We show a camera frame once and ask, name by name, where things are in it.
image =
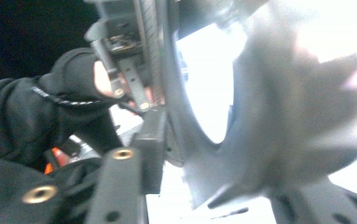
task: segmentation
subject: person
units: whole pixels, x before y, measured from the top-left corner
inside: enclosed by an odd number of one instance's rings
[[[68,190],[94,173],[100,160],[51,175],[28,165],[105,113],[116,103],[111,96],[108,75],[91,49],[63,54],[50,74],[0,80],[0,223],[63,222],[57,215],[67,210]]]

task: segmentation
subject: black jacket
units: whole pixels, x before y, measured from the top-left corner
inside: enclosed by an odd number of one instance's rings
[[[56,179],[23,164],[62,144],[114,103],[94,87],[95,60],[90,49],[75,49],[50,74],[0,81],[0,223],[48,223],[61,209]],[[57,186],[57,194],[44,203],[24,203],[23,195],[39,186]]]

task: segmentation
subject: gray plastic part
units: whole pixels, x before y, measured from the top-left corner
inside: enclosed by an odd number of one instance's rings
[[[153,107],[144,117],[141,131],[131,142],[143,155],[143,192],[159,194],[163,164],[166,151],[166,108],[163,105]]]
[[[120,149],[131,150],[132,157],[114,159]],[[104,156],[86,223],[147,223],[141,163],[140,151],[132,147],[117,148]]]
[[[231,124],[225,140],[214,144],[193,115],[177,68],[178,27],[170,21],[178,19],[167,17],[174,4],[157,3],[158,15],[165,15],[158,21],[163,80],[195,206],[308,184],[357,159],[357,89],[343,87],[357,69],[357,56],[318,63],[298,54],[291,27],[279,21],[287,15],[278,12],[270,15],[275,21],[245,30],[249,38],[234,63]]]
[[[356,205],[328,179],[286,189],[281,195],[284,202],[278,199],[279,196],[270,197],[278,223],[357,223]]]

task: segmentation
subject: metal bracket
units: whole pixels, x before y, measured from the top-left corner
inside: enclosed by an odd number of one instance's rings
[[[97,57],[102,61],[109,78],[111,79],[111,88],[114,98],[121,98],[125,92],[123,91],[120,78],[117,76],[119,73],[117,66],[108,50],[108,47],[104,43],[104,39],[107,38],[108,31],[105,25],[105,21],[97,21],[85,34],[85,39],[90,42],[91,47],[96,53]]]
[[[135,57],[130,57],[117,62],[123,77],[126,79],[126,83],[130,88],[134,103],[142,112],[148,111],[151,104],[145,94],[143,82],[138,75],[138,71],[135,64]]]

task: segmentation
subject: hole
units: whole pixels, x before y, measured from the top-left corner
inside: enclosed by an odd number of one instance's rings
[[[35,198],[43,197],[45,195],[45,193],[46,193],[46,191],[44,189],[41,189],[34,195],[34,197]]]
[[[57,191],[55,186],[45,185],[29,190],[23,195],[21,200],[24,203],[43,203],[53,198]]]
[[[126,160],[131,158],[134,153],[130,149],[121,149],[113,153],[112,157],[115,160]]]
[[[110,212],[108,213],[108,215],[106,215],[106,220],[109,221],[109,222],[114,222],[114,221],[118,221],[119,220],[119,212]]]
[[[342,224],[351,224],[351,221],[349,218],[347,218],[346,216],[343,216],[341,214],[333,214],[333,218]]]
[[[120,157],[127,157],[128,154],[129,154],[129,153],[127,153],[127,152],[120,152],[120,153],[119,153],[119,156],[120,156]]]

